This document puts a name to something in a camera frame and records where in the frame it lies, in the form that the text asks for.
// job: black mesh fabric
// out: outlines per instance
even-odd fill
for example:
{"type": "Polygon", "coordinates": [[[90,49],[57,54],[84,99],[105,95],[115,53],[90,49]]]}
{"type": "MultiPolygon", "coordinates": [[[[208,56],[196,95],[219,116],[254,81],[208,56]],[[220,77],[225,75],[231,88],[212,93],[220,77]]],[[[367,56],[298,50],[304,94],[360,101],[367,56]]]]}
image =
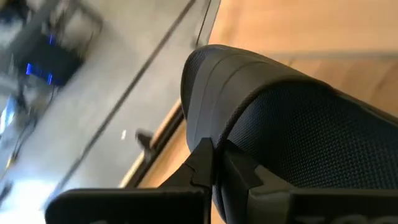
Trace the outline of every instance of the black mesh fabric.
{"type": "Polygon", "coordinates": [[[229,139],[296,187],[398,188],[397,126],[322,86],[266,89],[229,139]]]}

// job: wooden desk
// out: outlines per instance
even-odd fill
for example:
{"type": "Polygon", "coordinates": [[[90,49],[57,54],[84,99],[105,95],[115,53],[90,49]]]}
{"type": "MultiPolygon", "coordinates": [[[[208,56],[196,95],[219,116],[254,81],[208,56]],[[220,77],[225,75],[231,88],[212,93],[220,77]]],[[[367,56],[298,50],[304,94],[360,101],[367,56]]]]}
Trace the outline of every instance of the wooden desk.
{"type": "Polygon", "coordinates": [[[221,0],[210,37],[268,56],[398,53],[395,0],[221,0]]]}
{"type": "Polygon", "coordinates": [[[210,44],[263,54],[398,116],[397,6],[394,0],[221,0],[210,44]]]}

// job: blue light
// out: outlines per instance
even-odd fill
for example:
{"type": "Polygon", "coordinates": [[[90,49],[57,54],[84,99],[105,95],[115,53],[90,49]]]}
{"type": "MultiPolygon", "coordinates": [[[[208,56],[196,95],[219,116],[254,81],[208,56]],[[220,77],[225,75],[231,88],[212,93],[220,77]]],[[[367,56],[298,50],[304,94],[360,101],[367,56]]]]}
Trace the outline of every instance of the blue light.
{"type": "Polygon", "coordinates": [[[50,35],[50,44],[52,44],[53,41],[53,35],[50,35]]]}
{"type": "Polygon", "coordinates": [[[49,76],[47,77],[47,84],[51,85],[51,81],[52,81],[52,74],[49,74],[49,76]]]}
{"type": "Polygon", "coordinates": [[[32,74],[32,65],[28,63],[26,66],[26,75],[31,75],[31,74],[32,74]]]}

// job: desk surface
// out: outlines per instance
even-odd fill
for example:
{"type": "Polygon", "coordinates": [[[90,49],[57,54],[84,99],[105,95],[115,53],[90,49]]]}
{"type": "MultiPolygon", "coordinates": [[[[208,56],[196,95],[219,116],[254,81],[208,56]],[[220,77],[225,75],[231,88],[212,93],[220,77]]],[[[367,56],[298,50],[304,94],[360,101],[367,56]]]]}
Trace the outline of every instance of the desk surface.
{"type": "Polygon", "coordinates": [[[222,0],[210,37],[263,55],[398,53],[395,0],[222,0]]]}

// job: chair backrest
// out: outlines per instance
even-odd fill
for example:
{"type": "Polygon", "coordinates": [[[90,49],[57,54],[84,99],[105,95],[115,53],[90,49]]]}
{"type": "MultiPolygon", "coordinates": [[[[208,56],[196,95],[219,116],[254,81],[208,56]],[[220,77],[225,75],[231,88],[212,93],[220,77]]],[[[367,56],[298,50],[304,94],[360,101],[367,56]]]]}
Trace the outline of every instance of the chair backrest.
{"type": "MultiPolygon", "coordinates": [[[[230,140],[283,188],[398,188],[398,120],[269,58],[198,49],[185,64],[181,98],[190,150],[211,138],[224,155],[230,140]]],[[[213,194],[227,218],[233,190],[221,174],[213,194]]]]}

